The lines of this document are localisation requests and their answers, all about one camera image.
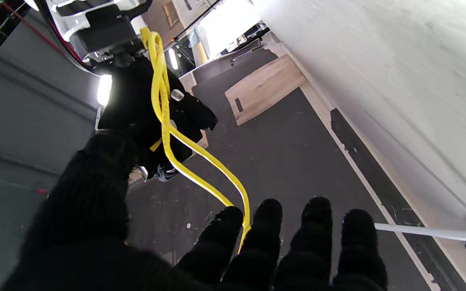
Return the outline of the left black gloved robot hand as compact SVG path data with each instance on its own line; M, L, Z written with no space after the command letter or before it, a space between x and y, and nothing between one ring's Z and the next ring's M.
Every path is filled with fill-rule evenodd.
M2 291L386 291L386 266L368 212L343 219L337 274L330 280L330 201L304 207L290 250L280 258L282 206L263 201L240 253L244 215L216 214L193 248L172 266L126 244L128 175L137 164L131 138L98 131L67 165L36 213L19 261Z

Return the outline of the right black gloved robot hand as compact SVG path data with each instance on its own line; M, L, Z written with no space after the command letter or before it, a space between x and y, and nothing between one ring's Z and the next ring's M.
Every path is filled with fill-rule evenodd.
M128 131L137 146L138 165L146 168L147 178L169 181L179 173L163 149L161 122L151 102L153 66L139 57L126 67L110 65L105 73L112 76L110 97L99 121L100 129ZM200 99L185 90L172 71L168 71L170 92L180 91L180 101L170 98L170 121L193 142L202 139L202 131L212 131L218 123L213 111Z

